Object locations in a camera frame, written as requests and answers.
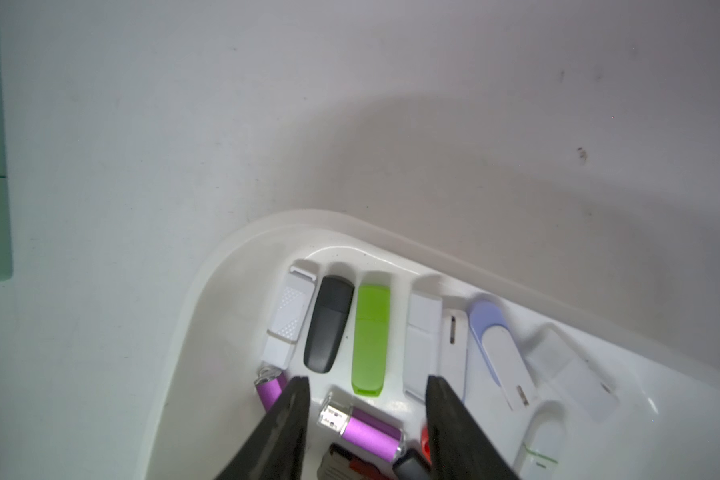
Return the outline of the purple usb drive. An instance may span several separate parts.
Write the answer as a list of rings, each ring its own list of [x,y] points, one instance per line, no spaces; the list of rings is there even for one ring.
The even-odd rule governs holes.
[[[287,377],[281,369],[271,365],[261,366],[254,388],[265,411],[269,411],[276,403],[287,383]]]
[[[405,450],[400,429],[354,406],[327,401],[320,410],[318,423],[388,463],[396,461]]]

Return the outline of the white textured usb drive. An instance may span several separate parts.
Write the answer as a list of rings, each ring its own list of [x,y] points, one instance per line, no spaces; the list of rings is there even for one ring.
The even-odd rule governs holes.
[[[280,370],[287,370],[312,302],[317,277],[291,266],[276,298],[274,312],[267,329],[262,361]]]

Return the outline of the red swivel usb drive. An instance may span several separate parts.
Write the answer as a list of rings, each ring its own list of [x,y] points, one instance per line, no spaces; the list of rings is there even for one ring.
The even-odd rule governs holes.
[[[388,480],[374,464],[331,444],[317,469],[318,480]]]

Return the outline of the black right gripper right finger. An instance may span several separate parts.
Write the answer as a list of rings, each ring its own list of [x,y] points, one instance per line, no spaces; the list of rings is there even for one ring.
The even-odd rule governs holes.
[[[519,479],[445,378],[428,377],[425,406],[432,479]]]

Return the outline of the white storage box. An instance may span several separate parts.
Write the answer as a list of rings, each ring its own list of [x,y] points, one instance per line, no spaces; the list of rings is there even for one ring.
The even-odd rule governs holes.
[[[720,479],[720,370],[352,217],[295,211],[193,279],[141,479],[212,479],[286,382],[302,477],[419,477],[443,376],[525,479]]]

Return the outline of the dark grey usb drive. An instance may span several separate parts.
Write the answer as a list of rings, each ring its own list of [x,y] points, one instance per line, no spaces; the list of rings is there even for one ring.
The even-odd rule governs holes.
[[[408,450],[392,465],[398,480],[430,480],[431,466],[426,458],[416,450]]]

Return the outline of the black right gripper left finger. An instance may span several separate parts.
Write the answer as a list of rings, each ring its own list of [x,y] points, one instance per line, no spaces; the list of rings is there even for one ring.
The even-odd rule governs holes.
[[[299,479],[311,405],[306,377],[288,381],[219,479]]]

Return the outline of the lilac white usb drive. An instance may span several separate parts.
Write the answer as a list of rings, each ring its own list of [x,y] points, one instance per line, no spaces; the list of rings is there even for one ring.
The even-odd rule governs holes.
[[[467,370],[469,321],[461,310],[445,309],[441,322],[439,374],[463,401]]]

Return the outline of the lilac white swivel usb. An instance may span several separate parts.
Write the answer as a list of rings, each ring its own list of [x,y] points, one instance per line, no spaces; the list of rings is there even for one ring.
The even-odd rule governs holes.
[[[467,314],[479,351],[509,408],[520,411],[530,407],[538,400],[537,389],[502,309],[487,299],[478,299]]]

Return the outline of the black usb drive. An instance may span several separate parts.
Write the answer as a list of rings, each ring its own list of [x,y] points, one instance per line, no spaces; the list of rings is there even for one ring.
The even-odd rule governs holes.
[[[331,370],[343,338],[354,296],[352,282],[338,275],[325,276],[315,300],[303,361],[316,373]]]

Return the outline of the red usb stick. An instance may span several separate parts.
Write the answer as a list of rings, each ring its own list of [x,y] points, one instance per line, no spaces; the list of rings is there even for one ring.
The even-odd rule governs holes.
[[[422,455],[426,459],[426,461],[431,464],[431,451],[430,451],[430,445],[429,445],[429,431],[428,426],[424,425],[420,432],[420,448]]]

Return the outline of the white usb drive green stripe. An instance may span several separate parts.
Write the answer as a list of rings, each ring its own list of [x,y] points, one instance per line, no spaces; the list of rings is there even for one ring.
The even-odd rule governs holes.
[[[523,480],[550,480],[560,463],[566,440],[561,414],[539,411],[520,443],[513,469]]]

